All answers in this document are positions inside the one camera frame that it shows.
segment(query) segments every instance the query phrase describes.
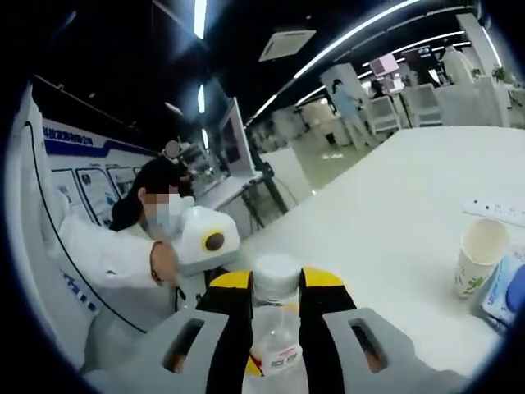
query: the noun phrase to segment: white chair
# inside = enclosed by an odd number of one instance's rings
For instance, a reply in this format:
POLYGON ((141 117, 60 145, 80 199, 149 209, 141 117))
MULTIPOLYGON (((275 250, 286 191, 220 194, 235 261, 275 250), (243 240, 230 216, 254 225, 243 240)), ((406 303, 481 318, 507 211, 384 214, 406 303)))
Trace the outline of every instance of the white chair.
POLYGON ((407 88, 403 92, 403 97, 409 107, 412 126, 440 126, 443 123, 440 105, 432 84, 407 88))
POLYGON ((401 128, 401 121, 390 97, 370 100, 366 107, 368 123, 374 135, 378 133, 395 133, 401 128))

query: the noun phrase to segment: hand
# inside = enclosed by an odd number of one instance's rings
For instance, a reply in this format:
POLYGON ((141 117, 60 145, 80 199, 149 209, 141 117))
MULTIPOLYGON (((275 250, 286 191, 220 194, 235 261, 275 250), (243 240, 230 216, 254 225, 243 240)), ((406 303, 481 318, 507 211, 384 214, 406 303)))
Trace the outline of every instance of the hand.
POLYGON ((177 286, 176 276, 179 262, 171 247, 162 241, 155 242, 150 257, 151 268, 157 275, 156 280, 165 282, 171 287, 177 286))

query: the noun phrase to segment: ceiling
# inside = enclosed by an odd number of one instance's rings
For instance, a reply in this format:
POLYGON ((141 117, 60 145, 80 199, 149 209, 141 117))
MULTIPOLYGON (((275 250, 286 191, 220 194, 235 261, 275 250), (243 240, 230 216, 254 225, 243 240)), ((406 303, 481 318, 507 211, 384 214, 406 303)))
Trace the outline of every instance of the ceiling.
MULTIPOLYGON (((125 7, 117 0, 80 2, 76 18, 57 36, 37 72, 122 124, 44 83, 35 83, 35 95, 45 117, 144 146, 160 146, 190 128, 175 119, 164 102, 181 108, 187 120, 196 122, 201 84, 219 80, 228 96, 237 97, 247 121, 280 90, 265 113, 296 103, 320 85, 321 71, 365 39, 426 12, 469 3, 422 0, 408 6, 358 32, 282 90, 328 44, 391 7, 391 2, 323 0, 297 7, 291 0, 208 0, 204 41, 193 33, 194 0, 126 2, 125 7), (316 34, 295 55, 259 62, 267 41, 281 30, 316 30, 316 34)), ((393 49, 459 30, 455 12, 436 13, 384 33, 337 61, 351 62, 358 73, 366 71, 362 63, 393 49)), ((205 92, 208 114, 218 108, 222 92, 217 83, 208 84, 205 92)))

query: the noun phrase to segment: bottle cap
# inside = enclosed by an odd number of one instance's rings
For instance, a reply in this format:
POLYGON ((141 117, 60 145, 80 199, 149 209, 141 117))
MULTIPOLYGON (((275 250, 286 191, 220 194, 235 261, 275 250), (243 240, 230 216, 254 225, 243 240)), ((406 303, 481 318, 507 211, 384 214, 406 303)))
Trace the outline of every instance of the bottle cap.
POLYGON ((253 285, 257 296, 279 300, 292 296, 299 286, 301 264, 287 254, 266 254, 255 262, 253 285))

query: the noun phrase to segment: cable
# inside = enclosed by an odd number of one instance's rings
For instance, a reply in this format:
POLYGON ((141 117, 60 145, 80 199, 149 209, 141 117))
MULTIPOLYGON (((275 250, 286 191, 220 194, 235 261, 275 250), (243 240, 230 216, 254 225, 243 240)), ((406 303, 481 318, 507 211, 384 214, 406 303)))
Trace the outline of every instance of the cable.
POLYGON ((283 181, 281 181, 278 177, 276 177, 275 175, 273 176, 274 178, 276 178, 276 181, 278 181, 282 187, 284 187, 286 189, 286 191, 288 192, 288 194, 290 195, 290 197, 292 198, 292 200, 295 202, 295 206, 299 205, 299 201, 297 201, 297 199, 294 197, 294 195, 292 194, 292 192, 290 191, 290 189, 288 188, 287 185, 285 185, 285 183, 283 181))
POLYGON ((95 295, 95 297, 106 307, 108 308, 109 310, 111 310, 115 316, 117 316, 120 320, 122 320, 124 323, 127 323, 129 326, 131 326, 132 328, 134 328, 135 330, 139 331, 139 332, 142 332, 143 334, 145 334, 147 331, 143 330, 142 328, 139 328, 137 326, 135 326, 132 322, 130 322, 127 318, 125 318, 124 316, 122 316, 121 314, 119 314, 118 312, 116 312, 94 289, 93 287, 89 284, 88 280, 84 277, 84 275, 82 275, 82 273, 80 272, 80 270, 76 267, 75 263, 73 262, 73 259, 71 258, 71 256, 69 255, 69 253, 67 253, 67 249, 66 247, 64 246, 63 242, 62 242, 62 238, 60 237, 60 235, 58 234, 58 231, 57 231, 57 228, 55 227, 55 223, 53 223, 53 218, 51 217, 51 213, 49 212, 49 208, 48 208, 48 204, 46 203, 46 199, 43 195, 43 188, 42 188, 42 183, 40 181, 40 175, 39 175, 39 169, 38 169, 38 164, 36 163, 36 152, 34 150, 34 130, 33 130, 33 125, 31 124, 30 121, 26 121, 25 124, 24 124, 24 127, 29 127, 30 130, 31 130, 31 143, 32 143, 32 149, 33 149, 33 161, 34 161, 34 170, 36 172, 36 180, 37 180, 37 183, 39 184, 39 190, 40 190, 40 194, 42 195, 42 202, 43 202, 43 207, 44 209, 46 210, 46 214, 48 215, 48 218, 49 218, 49 221, 51 223, 51 227, 52 227, 52 230, 54 231, 55 233, 55 236, 57 236, 57 239, 58 239, 58 242, 60 243, 60 246, 62 247, 62 249, 64 250, 64 253, 66 254, 66 257, 67 259, 70 261, 71 265, 73 266, 73 268, 75 269, 75 271, 79 274, 79 276, 82 278, 82 280, 85 282, 85 284, 87 285, 87 287, 93 292, 93 294, 95 295))

